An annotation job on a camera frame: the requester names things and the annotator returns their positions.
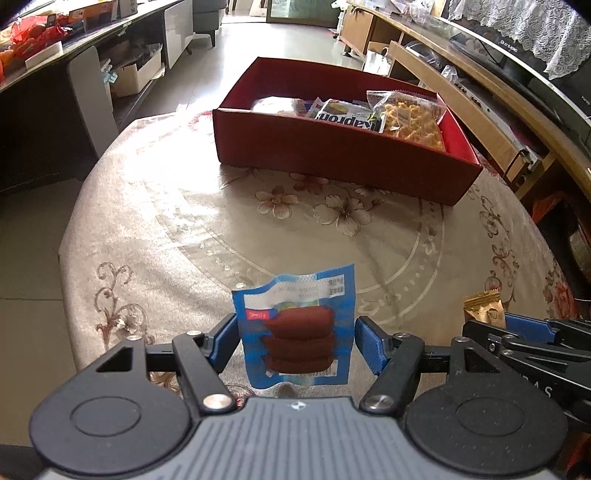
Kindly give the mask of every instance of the white paper bag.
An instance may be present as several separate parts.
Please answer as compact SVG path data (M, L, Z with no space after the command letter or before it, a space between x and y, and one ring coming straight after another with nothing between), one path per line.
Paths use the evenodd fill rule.
M365 62L363 63L364 72L387 77L390 75L391 67L392 60L388 57L388 47L384 47L379 53L368 48Z

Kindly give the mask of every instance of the red box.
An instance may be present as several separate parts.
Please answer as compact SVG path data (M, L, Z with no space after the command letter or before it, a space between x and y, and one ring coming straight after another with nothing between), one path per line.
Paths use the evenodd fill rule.
M259 57L213 111L223 164L349 181L455 205L482 167L448 110L440 123L447 153L341 124L251 112L255 100L282 96L365 100L367 90L407 90L409 83L301 60Z

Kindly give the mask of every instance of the red bag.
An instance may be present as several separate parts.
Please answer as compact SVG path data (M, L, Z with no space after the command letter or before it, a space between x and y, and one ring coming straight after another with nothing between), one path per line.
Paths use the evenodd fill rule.
M19 18L12 24L12 28L10 30L10 42L12 44L16 44L25 41L28 38L28 36L25 34L29 32L31 27L46 23L47 17Z
M60 25L54 25L46 28L45 31L37 38L28 38L23 42L14 46L14 56L26 60L32 57L35 53L39 53L49 45L65 38L67 31Z

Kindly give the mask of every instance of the glass door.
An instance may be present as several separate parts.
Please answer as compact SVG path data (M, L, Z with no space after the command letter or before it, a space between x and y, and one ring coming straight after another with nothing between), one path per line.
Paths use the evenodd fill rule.
M267 0L267 22L336 28L340 8L333 0Z

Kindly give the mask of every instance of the circular pad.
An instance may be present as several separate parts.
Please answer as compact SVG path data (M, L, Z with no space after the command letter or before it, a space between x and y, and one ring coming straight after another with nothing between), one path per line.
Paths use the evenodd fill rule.
M558 455L567 422L561 408L526 380L464 374L411 403L405 428L424 453L455 470L516 476Z
M178 396L117 372L74 377L37 407L30 435L39 454L62 471L120 477L173 452L189 427Z
M93 398L78 405L72 422L78 430L93 437L113 437L132 429L139 422L141 407L120 397Z

